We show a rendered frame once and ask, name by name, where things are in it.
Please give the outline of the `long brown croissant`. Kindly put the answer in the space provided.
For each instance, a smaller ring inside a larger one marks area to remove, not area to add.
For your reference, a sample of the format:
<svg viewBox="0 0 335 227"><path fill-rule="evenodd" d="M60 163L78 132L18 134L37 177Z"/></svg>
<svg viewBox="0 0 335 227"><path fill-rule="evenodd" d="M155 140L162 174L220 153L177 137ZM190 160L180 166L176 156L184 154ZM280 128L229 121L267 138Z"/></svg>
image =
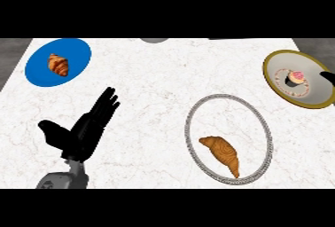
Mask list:
<svg viewBox="0 0 335 227"><path fill-rule="evenodd" d="M239 178L236 149L221 137L201 137L199 143L210 149L212 156L227 166L235 178Z"/></svg>

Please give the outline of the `white bowl with grey rim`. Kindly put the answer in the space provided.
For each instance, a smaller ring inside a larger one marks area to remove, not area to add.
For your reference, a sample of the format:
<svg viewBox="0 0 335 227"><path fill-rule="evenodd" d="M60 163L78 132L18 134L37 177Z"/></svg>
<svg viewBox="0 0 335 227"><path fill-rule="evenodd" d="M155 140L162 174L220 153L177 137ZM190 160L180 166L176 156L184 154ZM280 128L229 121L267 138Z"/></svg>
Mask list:
<svg viewBox="0 0 335 227"><path fill-rule="evenodd" d="M220 137L236 148L238 176L201 144L202 137ZM215 181L243 185L261 178L272 164L272 131L260 111L242 98L214 94L196 102L187 113L184 139L190 157Z"/></svg>

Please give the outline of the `blue oval plate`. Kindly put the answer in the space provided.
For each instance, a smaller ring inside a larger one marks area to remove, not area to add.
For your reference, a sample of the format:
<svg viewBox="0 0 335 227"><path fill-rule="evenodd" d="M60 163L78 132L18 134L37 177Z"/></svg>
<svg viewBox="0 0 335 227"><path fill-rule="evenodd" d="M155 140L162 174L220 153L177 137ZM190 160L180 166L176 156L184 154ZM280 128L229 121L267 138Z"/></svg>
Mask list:
<svg viewBox="0 0 335 227"><path fill-rule="evenodd" d="M68 74L60 76L50 70L50 56L68 61ZM84 71L91 57L89 44L77 38L62 38L44 44L29 56L25 66L28 81L40 87L58 86L69 82Z"/></svg>

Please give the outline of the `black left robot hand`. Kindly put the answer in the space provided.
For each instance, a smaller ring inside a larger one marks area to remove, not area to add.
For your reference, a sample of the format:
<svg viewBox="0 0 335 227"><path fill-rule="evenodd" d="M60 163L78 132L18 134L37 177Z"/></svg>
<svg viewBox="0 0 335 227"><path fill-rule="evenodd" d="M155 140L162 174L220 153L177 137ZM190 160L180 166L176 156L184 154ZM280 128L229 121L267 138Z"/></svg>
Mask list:
<svg viewBox="0 0 335 227"><path fill-rule="evenodd" d="M63 159L84 162L90 158L120 104L115 89L108 87L90 111L83 114L71 129L63 128L53 121L40 121L38 127L46 143L62 150Z"/></svg>

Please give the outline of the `small brown croissant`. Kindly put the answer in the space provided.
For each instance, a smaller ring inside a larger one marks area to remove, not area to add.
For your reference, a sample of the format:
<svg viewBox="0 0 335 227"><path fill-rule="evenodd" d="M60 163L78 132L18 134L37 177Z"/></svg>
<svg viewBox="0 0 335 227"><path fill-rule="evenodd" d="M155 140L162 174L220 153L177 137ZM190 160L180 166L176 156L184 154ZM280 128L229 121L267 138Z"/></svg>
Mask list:
<svg viewBox="0 0 335 227"><path fill-rule="evenodd" d="M68 59L56 54L52 54L47 60L47 66L53 73L66 77L69 72Z"/></svg>

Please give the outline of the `grey placemat with gold rim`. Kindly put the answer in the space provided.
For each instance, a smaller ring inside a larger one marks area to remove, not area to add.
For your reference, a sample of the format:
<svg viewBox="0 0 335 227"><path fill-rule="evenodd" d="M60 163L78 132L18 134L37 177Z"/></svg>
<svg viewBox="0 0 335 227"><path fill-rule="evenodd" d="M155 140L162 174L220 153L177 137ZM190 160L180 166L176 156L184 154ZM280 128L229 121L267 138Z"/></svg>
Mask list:
<svg viewBox="0 0 335 227"><path fill-rule="evenodd" d="M291 71L301 71L305 77L304 83L295 87L285 84ZM274 51L263 61L263 75L272 90L291 104L308 109L335 103L335 86L319 74L328 71L320 61L301 51Z"/></svg>

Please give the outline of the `pink frosted cupcake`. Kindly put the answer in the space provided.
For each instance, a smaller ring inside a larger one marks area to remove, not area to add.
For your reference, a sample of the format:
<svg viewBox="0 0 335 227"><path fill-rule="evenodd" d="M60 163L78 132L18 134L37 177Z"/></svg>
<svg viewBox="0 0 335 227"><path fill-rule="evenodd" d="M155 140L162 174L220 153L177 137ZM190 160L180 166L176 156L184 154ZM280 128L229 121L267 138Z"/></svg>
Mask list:
<svg viewBox="0 0 335 227"><path fill-rule="evenodd" d="M285 84L289 87L295 87L305 81L304 73L301 71L291 71L285 78Z"/></svg>

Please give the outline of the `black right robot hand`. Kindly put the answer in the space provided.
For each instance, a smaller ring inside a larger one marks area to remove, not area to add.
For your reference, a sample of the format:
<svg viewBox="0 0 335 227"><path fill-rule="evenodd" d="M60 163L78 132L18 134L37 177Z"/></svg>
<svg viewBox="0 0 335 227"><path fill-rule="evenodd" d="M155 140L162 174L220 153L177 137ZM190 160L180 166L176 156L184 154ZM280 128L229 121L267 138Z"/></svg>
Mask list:
<svg viewBox="0 0 335 227"><path fill-rule="evenodd" d="M319 74L335 86L335 74L331 72L320 72Z"/></svg>

